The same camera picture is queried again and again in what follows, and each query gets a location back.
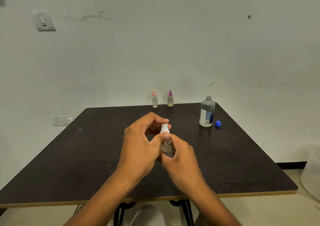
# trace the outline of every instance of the person's left hand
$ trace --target person's left hand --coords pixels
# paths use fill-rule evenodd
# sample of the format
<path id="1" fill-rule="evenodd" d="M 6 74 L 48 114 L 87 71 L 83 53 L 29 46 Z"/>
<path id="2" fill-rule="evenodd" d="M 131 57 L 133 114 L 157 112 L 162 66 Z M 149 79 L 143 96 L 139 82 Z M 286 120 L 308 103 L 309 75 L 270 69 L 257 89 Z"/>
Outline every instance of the person's left hand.
<path id="1" fill-rule="evenodd" d="M 127 127 L 116 172 L 124 173 L 124 176 L 132 179 L 135 184 L 149 174 L 159 156 L 160 145 L 168 134 L 159 134 L 161 124 L 168 122 L 168 119 L 150 112 Z M 147 134 L 157 135 L 149 142 Z"/>

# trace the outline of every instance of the bottle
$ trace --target bottle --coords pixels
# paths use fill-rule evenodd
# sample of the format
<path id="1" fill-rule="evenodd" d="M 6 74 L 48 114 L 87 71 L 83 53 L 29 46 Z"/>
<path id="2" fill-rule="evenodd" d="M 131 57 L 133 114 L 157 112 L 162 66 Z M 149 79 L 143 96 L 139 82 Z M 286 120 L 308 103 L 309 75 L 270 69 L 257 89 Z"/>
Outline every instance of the bottle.
<path id="1" fill-rule="evenodd" d="M 168 124 L 161 124 L 161 131 L 160 133 L 170 133 L 169 129 L 168 129 Z M 160 150 L 168 157 L 173 158 L 174 154 L 173 154 L 173 148 L 174 148 L 174 144 L 171 140 L 171 138 L 166 139 L 161 145 L 160 145 Z"/>
<path id="2" fill-rule="evenodd" d="M 216 106 L 216 103 L 213 100 L 211 100 L 211 96 L 207 96 L 207 98 L 201 102 L 201 114 L 200 114 L 200 120 L 199 120 L 199 123 L 201 126 L 203 127 L 212 126 L 212 121 L 214 119 L 215 106 Z"/>
<path id="3" fill-rule="evenodd" d="M 174 106 L 174 97 L 172 96 L 171 90 L 169 90 L 169 95 L 168 95 L 168 106 Z"/>
<path id="4" fill-rule="evenodd" d="M 153 108 L 158 107 L 158 98 L 155 91 L 153 91 L 152 93 L 152 107 Z"/>

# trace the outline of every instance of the table edge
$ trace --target table edge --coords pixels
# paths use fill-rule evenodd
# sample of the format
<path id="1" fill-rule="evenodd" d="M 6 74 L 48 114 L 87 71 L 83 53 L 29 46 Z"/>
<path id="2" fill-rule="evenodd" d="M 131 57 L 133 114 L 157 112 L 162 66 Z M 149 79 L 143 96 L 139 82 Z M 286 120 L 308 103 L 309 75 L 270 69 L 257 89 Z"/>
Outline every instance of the table edge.
<path id="1" fill-rule="evenodd" d="M 280 196 L 293 195 L 298 190 L 289 191 L 269 191 L 269 192 L 248 192 L 248 193 L 232 193 L 217 194 L 219 198 L 236 198 L 236 197 L 258 197 L 258 196 Z M 154 202 L 154 201 L 171 201 L 186 200 L 187 196 L 164 196 L 164 197 L 146 197 L 146 198 L 126 198 L 123 202 Z M 72 206 L 82 205 L 86 201 L 66 201 L 66 202 L 36 202 L 36 203 L 16 203 L 16 204 L 0 204 L 0 208 L 27 208 L 27 207 L 47 207 L 47 206 Z"/>

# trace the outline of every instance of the table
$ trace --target table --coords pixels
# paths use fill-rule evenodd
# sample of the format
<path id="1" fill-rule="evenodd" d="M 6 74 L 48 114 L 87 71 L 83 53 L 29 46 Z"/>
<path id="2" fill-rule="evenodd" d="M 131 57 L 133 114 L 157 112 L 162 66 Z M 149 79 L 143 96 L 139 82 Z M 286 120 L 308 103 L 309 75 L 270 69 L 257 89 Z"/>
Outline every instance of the table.
<path id="1" fill-rule="evenodd" d="M 151 111 L 168 118 L 170 132 L 193 146 L 206 183 L 219 197 L 297 192 L 218 103 L 213 120 L 222 122 L 220 129 L 199 125 L 200 103 L 99 107 L 85 109 L 0 191 L 0 208 L 84 204 L 116 169 L 125 128 Z M 186 199 L 156 162 L 124 202 Z"/>

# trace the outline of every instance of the white wall switch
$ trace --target white wall switch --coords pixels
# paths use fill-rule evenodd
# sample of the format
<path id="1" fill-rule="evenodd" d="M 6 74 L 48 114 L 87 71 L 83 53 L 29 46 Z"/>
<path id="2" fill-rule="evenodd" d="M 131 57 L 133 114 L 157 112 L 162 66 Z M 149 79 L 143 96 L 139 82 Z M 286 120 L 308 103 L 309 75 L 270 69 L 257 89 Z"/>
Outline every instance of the white wall switch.
<path id="1" fill-rule="evenodd" d="M 32 12 L 31 17 L 38 31 L 56 31 L 50 12 Z"/>
<path id="2" fill-rule="evenodd" d="M 52 124 L 55 127 L 68 126 L 79 114 L 50 115 Z"/>

